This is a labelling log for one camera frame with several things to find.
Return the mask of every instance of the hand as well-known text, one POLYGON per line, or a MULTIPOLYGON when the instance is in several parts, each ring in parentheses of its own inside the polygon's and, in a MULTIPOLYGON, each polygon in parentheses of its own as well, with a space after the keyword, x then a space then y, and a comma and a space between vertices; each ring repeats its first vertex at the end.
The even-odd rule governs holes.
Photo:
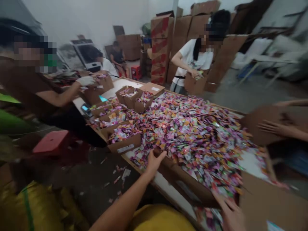
POLYGON ((91 76, 81 77, 81 78, 77 79, 76 82, 80 83, 80 85, 83 86, 83 87, 95 84, 95 80, 91 76))
POLYGON ((242 210, 231 200, 212 191, 213 196, 217 200, 222 209, 223 230, 224 231, 246 231, 245 216, 242 210))
POLYGON ((149 163, 147 166, 147 169, 145 170, 144 174, 147 175, 149 177, 149 180, 152 180, 160 166, 160 163, 162 162, 162 160, 165 158, 165 156, 167 155, 166 151, 163 151, 159 157, 155 157, 154 153, 153 153, 153 149, 150 151, 149 154, 149 163))
POLYGON ((263 132, 273 133, 280 136, 297 138, 301 131, 294 126, 276 124, 267 120, 258 125, 258 128, 263 132))
POLYGON ((192 74, 193 78, 196 78, 199 75, 198 71, 192 68, 190 68, 188 72, 192 74))

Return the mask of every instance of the plastic stool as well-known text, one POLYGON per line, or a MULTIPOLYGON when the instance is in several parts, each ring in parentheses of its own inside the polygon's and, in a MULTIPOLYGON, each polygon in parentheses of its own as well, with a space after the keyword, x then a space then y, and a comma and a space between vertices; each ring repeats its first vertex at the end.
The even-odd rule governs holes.
POLYGON ((140 79, 142 76, 140 75, 140 65, 131 66, 132 71, 132 79, 140 79))
POLYGON ((74 138, 69 131, 48 133, 33 149, 32 157, 57 157, 60 165, 88 161, 90 145, 74 138))

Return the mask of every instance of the man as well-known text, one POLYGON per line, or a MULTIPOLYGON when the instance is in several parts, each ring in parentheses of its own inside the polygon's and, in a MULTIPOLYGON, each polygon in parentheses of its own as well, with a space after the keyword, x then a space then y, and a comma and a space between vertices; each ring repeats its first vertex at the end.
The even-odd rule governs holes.
POLYGON ((125 54, 117 41, 113 42, 110 59, 111 62, 115 64, 115 67, 121 72, 122 76, 129 78, 129 67, 125 62, 125 54))
POLYGON ((90 47, 87 53, 89 58, 92 59, 93 62, 101 63, 100 71, 94 74, 91 73, 93 77, 101 74, 108 74, 112 78, 112 80, 116 80, 117 78, 119 78, 119 74, 116 71, 115 67, 108 59, 103 57, 103 53, 100 52, 97 48, 90 47))
POLYGON ((106 143, 89 126, 72 100, 80 87, 94 84, 90 76, 78 79, 66 91, 55 86, 41 73, 44 57, 54 54, 47 42, 27 26, 0 19, 0 84, 37 118, 48 125, 73 132, 96 147, 106 143))
MULTIPOLYGON (((276 106, 308 106, 308 99, 279 102, 276 106)), ((264 121, 259 128, 268 133, 288 137, 286 141, 270 144, 268 146, 271 157, 283 158, 284 164, 308 178, 308 133, 292 125, 276 124, 264 121)))

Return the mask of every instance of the white t-shirt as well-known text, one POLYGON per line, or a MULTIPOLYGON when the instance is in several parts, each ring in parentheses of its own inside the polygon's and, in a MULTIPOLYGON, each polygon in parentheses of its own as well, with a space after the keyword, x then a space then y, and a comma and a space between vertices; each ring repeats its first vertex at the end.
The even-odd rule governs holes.
POLYGON ((103 59, 103 66, 100 67, 101 71, 108 71, 113 80, 116 79, 115 76, 119 77, 119 74, 116 71, 115 67, 112 65, 112 63, 106 58, 103 59))
MULTIPOLYGON (((211 66, 214 53, 211 49, 207 49, 206 52, 199 52, 198 60, 194 60, 193 49, 195 47, 196 41, 196 39, 191 39, 180 49, 180 52, 183 56, 182 61, 193 69, 208 70, 211 66)), ((175 75, 185 76, 186 73, 187 70, 178 67, 175 75)), ((172 81, 177 83, 178 86, 184 86, 184 79, 174 77, 172 81)))

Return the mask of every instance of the white glove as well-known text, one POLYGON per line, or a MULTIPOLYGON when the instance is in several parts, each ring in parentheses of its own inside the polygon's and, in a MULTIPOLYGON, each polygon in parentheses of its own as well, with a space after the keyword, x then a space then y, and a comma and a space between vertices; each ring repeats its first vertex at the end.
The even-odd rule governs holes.
POLYGON ((95 80, 91 76, 81 77, 81 78, 77 79, 76 82, 79 82, 81 84, 81 86, 83 86, 83 87, 95 84, 95 80))

